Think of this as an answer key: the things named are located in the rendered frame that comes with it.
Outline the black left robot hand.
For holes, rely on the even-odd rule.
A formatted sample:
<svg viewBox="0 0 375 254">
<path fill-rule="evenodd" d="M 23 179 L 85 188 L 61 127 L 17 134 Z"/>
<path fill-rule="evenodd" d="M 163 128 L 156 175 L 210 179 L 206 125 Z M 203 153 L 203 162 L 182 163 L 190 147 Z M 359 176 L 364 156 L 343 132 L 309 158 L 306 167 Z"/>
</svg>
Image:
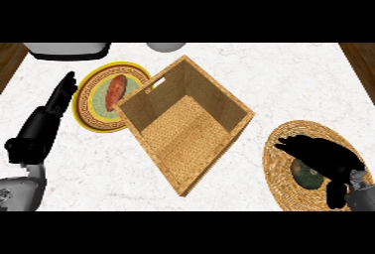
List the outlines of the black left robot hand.
<svg viewBox="0 0 375 254">
<path fill-rule="evenodd" d="M 77 90 L 76 73 L 70 71 L 55 88 L 46 105 L 39 106 L 32 113 L 18 136 L 7 141 L 5 149 L 13 164 L 39 165 L 45 162 Z"/>
</svg>

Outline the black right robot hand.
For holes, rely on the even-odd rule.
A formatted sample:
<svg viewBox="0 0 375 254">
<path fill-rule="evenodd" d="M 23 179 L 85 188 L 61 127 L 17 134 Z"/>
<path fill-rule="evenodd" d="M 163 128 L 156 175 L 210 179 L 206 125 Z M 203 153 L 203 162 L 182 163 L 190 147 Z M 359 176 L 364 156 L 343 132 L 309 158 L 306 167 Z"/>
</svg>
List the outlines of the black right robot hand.
<svg viewBox="0 0 375 254">
<path fill-rule="evenodd" d="M 331 209 L 343 208 L 351 174 L 365 171 L 365 164 L 357 154 L 346 147 L 323 138 L 296 135 L 280 138 L 280 141 L 277 148 L 300 159 L 330 179 L 327 204 Z"/>
</svg>

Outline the dark green squash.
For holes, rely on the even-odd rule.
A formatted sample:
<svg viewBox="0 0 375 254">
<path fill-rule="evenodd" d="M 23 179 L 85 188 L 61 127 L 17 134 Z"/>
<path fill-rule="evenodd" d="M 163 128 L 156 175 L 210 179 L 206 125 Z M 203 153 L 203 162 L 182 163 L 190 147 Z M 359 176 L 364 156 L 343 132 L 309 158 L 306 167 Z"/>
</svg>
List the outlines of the dark green squash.
<svg viewBox="0 0 375 254">
<path fill-rule="evenodd" d="M 321 188 L 324 175 L 300 159 L 293 160 L 290 171 L 294 181 L 306 190 L 318 190 Z"/>
</svg>

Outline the round woven straw placemat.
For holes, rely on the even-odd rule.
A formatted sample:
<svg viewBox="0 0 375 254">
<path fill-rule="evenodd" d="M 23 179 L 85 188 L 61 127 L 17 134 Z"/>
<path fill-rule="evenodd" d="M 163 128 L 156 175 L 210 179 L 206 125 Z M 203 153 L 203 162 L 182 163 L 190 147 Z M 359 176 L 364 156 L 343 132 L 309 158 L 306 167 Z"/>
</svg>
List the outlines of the round woven straw placemat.
<svg viewBox="0 0 375 254">
<path fill-rule="evenodd" d="M 318 190 L 306 190 L 294 181 L 290 171 L 290 165 L 296 159 L 284 150 L 277 148 L 281 143 L 280 138 L 289 136 L 305 135 L 311 138 L 323 138 L 346 147 L 358 156 L 361 162 L 365 164 L 358 151 L 351 143 L 328 127 L 314 121 L 293 120 L 286 122 L 271 134 L 265 146 L 265 174 L 271 192 L 283 210 L 293 211 L 330 211 L 352 210 L 348 202 L 343 208 L 331 209 L 327 204 L 327 185 L 330 179 L 324 177 L 324 183 Z M 375 185 L 371 173 L 365 166 L 365 183 Z"/>
</svg>

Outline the square wicker basket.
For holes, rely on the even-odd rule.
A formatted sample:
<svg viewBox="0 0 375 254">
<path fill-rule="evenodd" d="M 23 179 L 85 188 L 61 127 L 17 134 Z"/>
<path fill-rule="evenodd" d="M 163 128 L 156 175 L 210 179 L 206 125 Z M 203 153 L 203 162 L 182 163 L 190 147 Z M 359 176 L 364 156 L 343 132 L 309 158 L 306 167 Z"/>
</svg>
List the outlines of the square wicker basket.
<svg viewBox="0 0 375 254">
<path fill-rule="evenodd" d="M 185 196 L 231 149 L 256 112 L 187 56 L 114 109 L 175 191 Z"/>
</svg>

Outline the yellow patterned plate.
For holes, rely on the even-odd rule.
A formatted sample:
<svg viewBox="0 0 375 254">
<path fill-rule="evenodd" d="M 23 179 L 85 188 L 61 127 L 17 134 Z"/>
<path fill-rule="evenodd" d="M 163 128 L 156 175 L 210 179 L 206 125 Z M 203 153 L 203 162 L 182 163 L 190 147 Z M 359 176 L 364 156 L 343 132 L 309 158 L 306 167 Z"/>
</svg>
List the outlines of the yellow patterned plate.
<svg viewBox="0 0 375 254">
<path fill-rule="evenodd" d="M 125 98 L 151 79 L 148 70 L 137 63 L 114 62 L 103 65 L 85 77 L 75 95 L 73 110 L 82 126 L 98 133 L 113 133 L 126 128 L 125 122 L 110 107 L 107 95 L 113 81 L 126 78 L 125 89 L 117 93 Z"/>
</svg>

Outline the red-brown sweet potato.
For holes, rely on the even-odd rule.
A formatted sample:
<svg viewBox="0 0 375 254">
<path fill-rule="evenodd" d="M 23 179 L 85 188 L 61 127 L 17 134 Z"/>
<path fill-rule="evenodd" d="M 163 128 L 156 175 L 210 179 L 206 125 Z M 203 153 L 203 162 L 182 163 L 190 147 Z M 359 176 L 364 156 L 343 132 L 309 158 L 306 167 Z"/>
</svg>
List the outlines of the red-brown sweet potato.
<svg viewBox="0 0 375 254">
<path fill-rule="evenodd" d="M 113 111 L 113 105 L 120 101 L 126 93 L 128 78 L 120 74 L 110 83 L 106 95 L 106 110 Z"/>
</svg>

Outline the round grey bowl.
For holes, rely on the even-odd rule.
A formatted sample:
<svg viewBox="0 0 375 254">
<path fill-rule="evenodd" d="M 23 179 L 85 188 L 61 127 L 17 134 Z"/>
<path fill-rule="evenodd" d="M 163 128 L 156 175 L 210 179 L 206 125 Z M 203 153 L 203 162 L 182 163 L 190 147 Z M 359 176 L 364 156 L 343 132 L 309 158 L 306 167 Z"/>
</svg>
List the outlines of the round grey bowl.
<svg viewBox="0 0 375 254">
<path fill-rule="evenodd" d="M 148 46 L 160 53 L 172 53 L 185 46 L 185 43 L 148 43 Z"/>
</svg>

